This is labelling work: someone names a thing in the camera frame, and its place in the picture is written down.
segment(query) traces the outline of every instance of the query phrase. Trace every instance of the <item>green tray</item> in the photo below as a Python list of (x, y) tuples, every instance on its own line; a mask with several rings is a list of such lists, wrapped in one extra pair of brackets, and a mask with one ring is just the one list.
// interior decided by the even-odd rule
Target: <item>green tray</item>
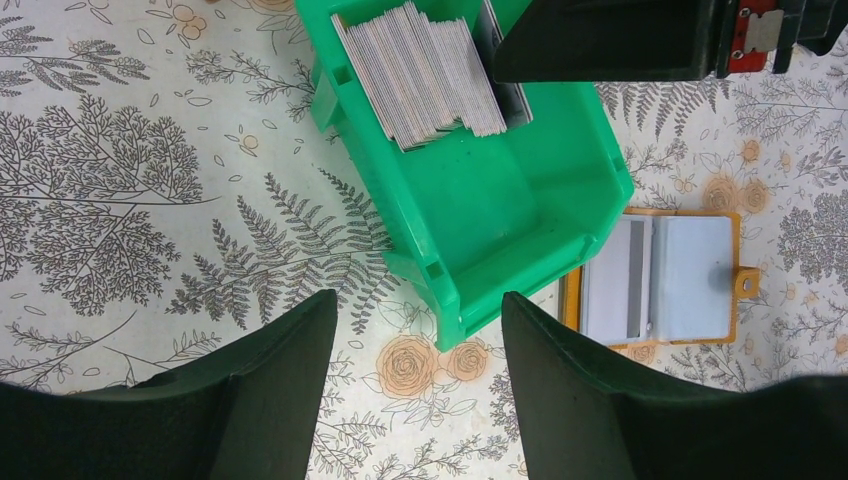
[[(471, 27), (481, 5), (415, 3), (431, 20), (465, 17)], [(492, 0), (505, 33), (529, 3)], [(386, 140), (330, 17), (356, 24), (403, 0), (296, 4), (316, 54), (313, 118), (347, 146), (394, 242), (389, 270), (435, 312), (439, 350), (496, 318), (505, 292), (529, 296), (600, 250), (633, 183), (591, 84), (527, 84), (530, 124), (485, 138), (459, 129), (402, 153)]]

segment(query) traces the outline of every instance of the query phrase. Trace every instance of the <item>yellow case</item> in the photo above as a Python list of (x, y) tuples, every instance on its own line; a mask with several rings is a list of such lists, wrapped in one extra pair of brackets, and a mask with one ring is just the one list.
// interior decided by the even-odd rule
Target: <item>yellow case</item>
[[(725, 338), (705, 338), (683, 342), (660, 342), (652, 340), (639, 344), (613, 345), (610, 348), (622, 349), (636, 345), (691, 345), (697, 343), (732, 343), (736, 340), (737, 307), (739, 299), (754, 298), (760, 291), (760, 270), (739, 265), (739, 239), (742, 237), (742, 218), (736, 212), (710, 212), (702, 210), (659, 210), (652, 208), (628, 208), (624, 211), (629, 215), (652, 216), (691, 216), (691, 217), (728, 217), (732, 222), (733, 232), (733, 265), (734, 281), (733, 295), (730, 302), (730, 335)], [(583, 267), (572, 271), (562, 279), (562, 307), (560, 319), (568, 328), (580, 331), (580, 292), (583, 281)]]

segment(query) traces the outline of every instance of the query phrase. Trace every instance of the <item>table surface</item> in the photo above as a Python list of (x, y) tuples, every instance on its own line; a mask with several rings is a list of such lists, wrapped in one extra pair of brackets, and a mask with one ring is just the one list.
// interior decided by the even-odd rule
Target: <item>table surface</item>
[[(0, 8), (0, 379), (133, 385), (332, 286), (330, 266), (378, 258), (378, 242), (307, 238), (378, 220), (309, 118), (292, 0)], [(633, 205), (740, 212), (763, 279), (735, 344), (625, 353), (732, 390), (848, 372), (848, 36), (783, 77), (599, 93)], [(295, 195), (318, 209), (300, 232)], [(433, 314), (368, 265), (343, 295), (310, 477), (526, 476), (499, 322), (438, 355)], [(534, 298), (556, 311), (555, 288)]]

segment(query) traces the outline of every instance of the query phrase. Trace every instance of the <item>red bracket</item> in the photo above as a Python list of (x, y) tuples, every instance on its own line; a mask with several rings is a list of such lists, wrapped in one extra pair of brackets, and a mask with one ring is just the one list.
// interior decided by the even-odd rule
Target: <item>red bracket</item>
[(729, 73), (759, 72), (766, 67), (768, 52), (745, 53), (745, 36), (748, 34), (751, 15), (762, 15), (776, 8), (777, 0), (739, 0), (733, 43), (730, 45), (730, 60), (727, 63)]

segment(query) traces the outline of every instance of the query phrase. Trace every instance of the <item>black plastic part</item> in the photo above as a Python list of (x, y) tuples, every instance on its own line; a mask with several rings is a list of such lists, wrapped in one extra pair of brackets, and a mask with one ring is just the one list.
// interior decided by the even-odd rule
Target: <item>black plastic part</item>
[[(729, 74), (738, 0), (533, 0), (495, 52), (499, 83), (700, 80)], [(848, 24), (848, 0), (779, 0), (775, 73), (799, 43), (817, 55)]]
[(727, 392), (633, 362), (517, 293), (502, 319), (532, 480), (845, 478), (848, 377)]
[(0, 478), (302, 480), (336, 320), (324, 291), (134, 388), (0, 383)]

